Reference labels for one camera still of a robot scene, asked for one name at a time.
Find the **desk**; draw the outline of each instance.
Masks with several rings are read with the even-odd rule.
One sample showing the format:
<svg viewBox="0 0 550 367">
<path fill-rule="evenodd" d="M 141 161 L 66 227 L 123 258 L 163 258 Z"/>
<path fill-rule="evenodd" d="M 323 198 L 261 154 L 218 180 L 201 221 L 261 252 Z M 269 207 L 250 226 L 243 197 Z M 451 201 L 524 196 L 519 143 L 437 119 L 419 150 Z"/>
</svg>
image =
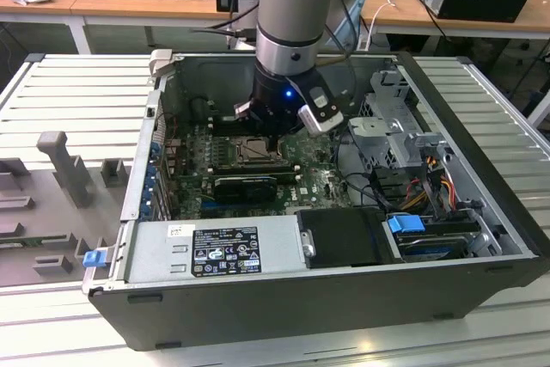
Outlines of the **desk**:
<svg viewBox="0 0 550 367">
<path fill-rule="evenodd" d="M 385 0 L 367 0 L 363 16 L 372 20 Z M 439 35 L 419 0 L 394 0 L 376 19 L 375 32 Z M 27 7 L 0 0 L 0 21 L 66 24 L 79 53 L 92 52 L 87 25 L 204 27 L 228 18 L 216 0 L 53 0 Z M 511 39 L 550 37 L 550 0 L 528 0 L 515 23 L 439 21 L 449 36 Z"/>
<path fill-rule="evenodd" d="M 52 0 L 21 6 L 0 0 L 0 21 L 57 23 L 69 27 L 76 49 L 92 53 L 87 25 L 200 28 L 229 19 L 216 0 Z"/>
<path fill-rule="evenodd" d="M 440 35 L 419 0 L 392 0 L 397 7 L 384 8 L 376 18 L 375 32 L 383 34 Z M 363 18 L 371 22 L 386 0 L 367 0 Z M 528 0 L 514 23 L 437 20 L 448 36 L 548 39 L 550 0 Z"/>
</svg>

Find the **gray fixture block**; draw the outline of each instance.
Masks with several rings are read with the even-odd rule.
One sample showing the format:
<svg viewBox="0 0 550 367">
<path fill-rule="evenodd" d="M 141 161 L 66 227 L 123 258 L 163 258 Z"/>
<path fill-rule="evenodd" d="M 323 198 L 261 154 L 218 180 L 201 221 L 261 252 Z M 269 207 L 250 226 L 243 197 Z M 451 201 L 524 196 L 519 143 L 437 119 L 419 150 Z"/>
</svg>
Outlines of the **gray fixture block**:
<svg viewBox="0 0 550 367">
<path fill-rule="evenodd" d="M 0 238 L 20 236 L 24 230 L 25 227 L 21 223 L 0 223 Z"/>
<path fill-rule="evenodd" d="M 72 233 L 55 240 L 44 240 L 42 246 L 46 249 L 73 249 L 76 248 L 76 238 Z"/>
<path fill-rule="evenodd" d="M 25 164 L 19 158 L 0 159 L 0 172 L 11 172 L 14 176 L 30 175 Z"/>
<path fill-rule="evenodd" d="M 64 255 L 45 255 L 34 259 L 33 269 L 40 275 L 68 274 L 72 271 L 72 264 Z"/>
<path fill-rule="evenodd" d="M 106 188 L 123 187 L 128 183 L 128 174 L 121 159 L 106 159 L 101 165 L 101 178 Z"/>
<path fill-rule="evenodd" d="M 42 62 L 42 59 L 44 59 L 45 57 L 45 53 L 29 53 L 25 58 L 25 62 L 29 62 L 30 64 L 37 64 L 39 62 Z"/>
<path fill-rule="evenodd" d="M 17 183 L 14 175 L 11 172 L 0 172 L 0 191 L 21 191 L 21 187 Z"/>
<path fill-rule="evenodd" d="M 65 132 L 42 132 L 36 147 L 50 157 L 58 178 L 63 182 L 76 208 L 84 208 L 91 202 L 91 197 L 84 185 L 84 177 L 78 173 L 65 144 Z"/>
<path fill-rule="evenodd" d="M 85 186 L 90 182 L 91 178 L 89 176 L 89 171 L 86 169 L 86 165 L 84 165 L 83 159 L 79 156 L 72 156 L 70 158 L 72 164 L 75 166 L 76 174 L 78 175 L 78 178 L 82 181 L 82 184 Z M 57 171 L 53 171 L 53 177 L 58 182 L 59 186 L 61 188 L 64 188 L 64 183 L 61 179 L 59 179 L 59 174 Z"/>
<path fill-rule="evenodd" d="M 0 212 L 30 210 L 34 206 L 31 197 L 2 197 L 0 196 Z"/>
<path fill-rule="evenodd" d="M 82 262 L 84 260 L 84 255 L 89 251 L 89 246 L 86 243 L 86 240 L 81 238 L 78 240 L 75 251 L 75 258 Z"/>
</svg>

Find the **table leg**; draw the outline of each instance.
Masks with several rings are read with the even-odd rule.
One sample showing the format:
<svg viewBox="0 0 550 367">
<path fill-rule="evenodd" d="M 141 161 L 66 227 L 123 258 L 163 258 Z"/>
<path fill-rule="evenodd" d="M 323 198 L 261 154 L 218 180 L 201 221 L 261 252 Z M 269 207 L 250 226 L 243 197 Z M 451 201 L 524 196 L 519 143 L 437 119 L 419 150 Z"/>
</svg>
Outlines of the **table leg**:
<svg viewBox="0 0 550 367">
<path fill-rule="evenodd" d="M 86 22 L 82 16 L 69 16 L 65 20 L 65 24 L 69 27 L 72 39 L 75 41 L 76 49 L 81 55 L 91 55 L 92 48 L 88 43 L 88 30 Z"/>
<path fill-rule="evenodd" d="M 536 106 L 536 108 L 529 115 L 527 120 L 532 126 L 536 128 L 548 116 L 549 113 L 550 113 L 550 91 L 548 91 L 546 96 L 542 98 L 541 103 L 539 103 Z"/>
<path fill-rule="evenodd" d="M 145 39 L 147 40 L 148 47 L 155 47 L 155 37 L 153 36 L 153 28 L 151 26 L 145 26 Z"/>
</svg>

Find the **sticker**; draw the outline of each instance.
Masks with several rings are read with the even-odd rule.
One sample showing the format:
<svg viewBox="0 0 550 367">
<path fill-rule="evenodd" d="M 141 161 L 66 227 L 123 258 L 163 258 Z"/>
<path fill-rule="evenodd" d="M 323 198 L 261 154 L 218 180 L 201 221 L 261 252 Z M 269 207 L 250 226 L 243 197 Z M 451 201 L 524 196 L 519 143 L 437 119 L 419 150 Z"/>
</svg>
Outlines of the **sticker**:
<svg viewBox="0 0 550 367">
<path fill-rule="evenodd" d="M 193 276 L 220 277 L 255 272 L 261 272 L 260 240 L 256 227 L 197 229 L 192 232 Z"/>
<path fill-rule="evenodd" d="M 173 236 L 191 236 L 195 230 L 195 225 L 193 223 L 182 223 L 180 225 L 169 225 L 168 226 L 168 237 Z"/>
</svg>

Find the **slotted aluminum surface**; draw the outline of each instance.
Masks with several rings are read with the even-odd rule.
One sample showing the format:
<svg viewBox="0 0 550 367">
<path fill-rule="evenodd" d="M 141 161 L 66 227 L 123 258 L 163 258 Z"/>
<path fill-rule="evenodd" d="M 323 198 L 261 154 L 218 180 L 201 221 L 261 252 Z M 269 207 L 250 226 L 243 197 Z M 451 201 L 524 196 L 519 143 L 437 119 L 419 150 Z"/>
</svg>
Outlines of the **slotted aluminum surface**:
<svg viewBox="0 0 550 367">
<path fill-rule="evenodd" d="M 115 63 L 120 64 L 118 57 L 109 58 L 117 59 Z M 74 64 L 79 59 L 74 57 L 66 62 L 49 59 L 48 64 L 49 67 L 60 64 L 80 67 Z M 136 59 L 131 57 L 132 64 L 138 64 Z M 87 62 L 82 62 L 82 67 L 90 67 L 92 59 L 85 60 Z M 436 61 L 433 63 L 434 67 L 437 64 L 438 67 L 446 68 L 448 62 Z M 477 89 L 475 85 L 474 88 L 449 87 L 453 88 L 457 91 Z M 89 88 L 87 91 L 89 94 L 103 93 L 102 88 Z M 129 90 L 120 87 L 117 91 L 123 95 Z M 39 90 L 28 93 L 38 94 Z M 63 88 L 59 88 L 58 93 L 71 94 L 70 89 Z M 467 122 L 468 128 L 479 127 L 478 132 L 485 127 L 490 133 L 501 132 L 502 135 L 514 127 L 514 122 L 509 122 L 510 116 L 504 112 L 463 113 L 461 118 L 471 121 Z M 123 132 L 128 120 L 110 120 L 109 125 L 113 128 L 110 131 Z M 92 120 L 86 120 L 72 121 L 70 124 L 73 125 L 74 132 L 85 132 L 86 125 L 91 123 Z M 37 132 L 42 125 L 36 121 L 29 123 L 26 128 L 29 132 Z M 104 130 L 99 129 L 104 125 L 102 119 L 96 119 L 94 125 L 97 131 Z M 507 132 L 504 131 L 505 125 L 509 128 Z M 490 151 L 494 156 L 506 158 L 506 154 L 503 156 L 500 149 Z M 527 150 L 524 153 L 530 155 L 531 152 Z M 544 199 L 537 192 L 524 193 L 523 197 L 524 202 L 529 202 L 533 207 L 546 206 L 550 202 L 549 196 Z M 407 305 L 406 297 L 403 297 L 403 303 Z M 239 310 L 246 311 L 246 304 Z M 250 367 L 289 364 L 296 367 L 541 367 L 550 365 L 550 276 L 543 276 L 525 288 L 500 291 L 463 320 L 159 352 L 134 352 L 126 347 L 122 338 L 82 294 L 80 283 L 57 287 L 45 285 L 38 290 L 33 286 L 33 289 L 21 289 L 19 293 L 0 292 L 0 338 L 0 361 L 2 366 L 10 367 L 89 364 L 131 364 L 143 367 Z"/>
<path fill-rule="evenodd" d="M 550 235 L 550 148 L 538 131 L 474 66 L 455 59 L 417 58 L 536 222 Z M 436 123 L 419 105 L 428 126 Z"/>
<path fill-rule="evenodd" d="M 86 166 L 106 158 L 131 166 L 153 88 L 148 55 L 46 55 L 0 100 L 0 157 L 52 168 L 36 143 L 44 131 L 64 131 Z"/>
</svg>

